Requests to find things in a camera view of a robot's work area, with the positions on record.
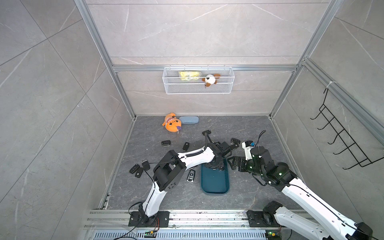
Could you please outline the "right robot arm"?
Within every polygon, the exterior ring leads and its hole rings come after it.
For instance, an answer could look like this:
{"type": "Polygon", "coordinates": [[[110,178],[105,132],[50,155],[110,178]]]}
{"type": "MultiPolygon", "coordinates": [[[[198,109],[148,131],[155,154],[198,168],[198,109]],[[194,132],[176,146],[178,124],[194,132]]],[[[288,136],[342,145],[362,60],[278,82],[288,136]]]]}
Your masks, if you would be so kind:
{"type": "Polygon", "coordinates": [[[312,218],[310,221],[293,213],[282,204],[272,201],[263,209],[264,223],[278,224],[299,233],[309,240],[372,240],[373,230],[364,222],[356,223],[317,196],[289,168],[286,163],[275,163],[269,151],[254,143],[244,143],[245,157],[228,159],[230,167],[247,172],[254,179],[260,177],[262,186],[272,186],[295,201],[312,218]]]}

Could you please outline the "black flip key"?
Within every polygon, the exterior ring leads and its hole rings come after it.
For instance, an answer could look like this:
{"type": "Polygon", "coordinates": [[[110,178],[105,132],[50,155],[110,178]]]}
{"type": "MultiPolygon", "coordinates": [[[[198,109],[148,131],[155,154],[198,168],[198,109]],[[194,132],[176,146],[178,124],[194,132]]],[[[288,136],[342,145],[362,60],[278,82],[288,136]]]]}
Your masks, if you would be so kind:
{"type": "Polygon", "coordinates": [[[161,145],[162,145],[162,146],[170,146],[171,143],[172,143],[172,142],[171,142],[170,140],[165,140],[165,141],[162,141],[162,142],[161,142],[161,145]]]}

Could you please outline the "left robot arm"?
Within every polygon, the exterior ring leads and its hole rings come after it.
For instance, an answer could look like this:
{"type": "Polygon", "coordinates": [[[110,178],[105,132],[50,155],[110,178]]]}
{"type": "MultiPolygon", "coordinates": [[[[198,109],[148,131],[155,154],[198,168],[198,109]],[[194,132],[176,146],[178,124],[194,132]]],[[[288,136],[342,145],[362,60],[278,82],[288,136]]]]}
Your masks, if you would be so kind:
{"type": "Polygon", "coordinates": [[[171,150],[155,166],[152,177],[153,184],[149,196],[140,204],[142,218],[155,216],[167,194],[180,182],[184,172],[199,165],[213,170],[225,169],[225,158],[232,152],[226,142],[206,143],[204,147],[184,153],[171,150]]]}

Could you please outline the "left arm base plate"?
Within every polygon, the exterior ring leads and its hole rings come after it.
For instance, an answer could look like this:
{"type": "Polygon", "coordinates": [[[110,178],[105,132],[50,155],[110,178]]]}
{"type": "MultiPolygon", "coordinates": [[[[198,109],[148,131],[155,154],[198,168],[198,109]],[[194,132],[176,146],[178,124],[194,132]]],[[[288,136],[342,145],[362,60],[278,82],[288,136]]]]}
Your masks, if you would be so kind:
{"type": "Polygon", "coordinates": [[[138,228],[167,228],[169,226],[170,212],[160,211],[152,217],[147,217],[139,212],[130,213],[129,227],[138,228]]]}

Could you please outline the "teal storage box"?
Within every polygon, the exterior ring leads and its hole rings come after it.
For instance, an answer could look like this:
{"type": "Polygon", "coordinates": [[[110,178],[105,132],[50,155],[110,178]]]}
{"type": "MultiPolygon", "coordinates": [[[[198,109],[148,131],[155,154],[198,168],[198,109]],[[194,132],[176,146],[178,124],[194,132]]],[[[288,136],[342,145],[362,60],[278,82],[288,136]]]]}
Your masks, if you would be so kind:
{"type": "Polygon", "coordinates": [[[201,166],[201,188],[207,195],[225,195],[230,190],[230,179],[227,163],[224,169],[210,169],[201,166]]]}

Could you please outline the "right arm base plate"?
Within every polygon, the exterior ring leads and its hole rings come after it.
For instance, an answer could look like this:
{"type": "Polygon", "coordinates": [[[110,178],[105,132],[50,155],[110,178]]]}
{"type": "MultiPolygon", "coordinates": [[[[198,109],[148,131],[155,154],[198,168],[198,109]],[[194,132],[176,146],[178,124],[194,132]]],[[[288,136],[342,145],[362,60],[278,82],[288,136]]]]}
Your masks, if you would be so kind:
{"type": "Polygon", "coordinates": [[[249,225],[252,228],[285,228],[286,226],[280,225],[277,222],[275,218],[276,213],[277,211],[265,212],[248,210],[246,212],[246,215],[249,225]]]}

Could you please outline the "black VW key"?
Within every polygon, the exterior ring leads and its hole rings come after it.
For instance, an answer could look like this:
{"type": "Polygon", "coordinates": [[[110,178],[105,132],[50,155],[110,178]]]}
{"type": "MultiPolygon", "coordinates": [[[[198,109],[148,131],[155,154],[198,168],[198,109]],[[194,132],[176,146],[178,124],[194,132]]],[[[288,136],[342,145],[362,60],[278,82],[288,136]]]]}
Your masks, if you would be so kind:
{"type": "Polygon", "coordinates": [[[189,147],[190,147],[190,143],[185,142],[183,145],[183,151],[185,151],[185,152],[188,151],[189,147]]]}

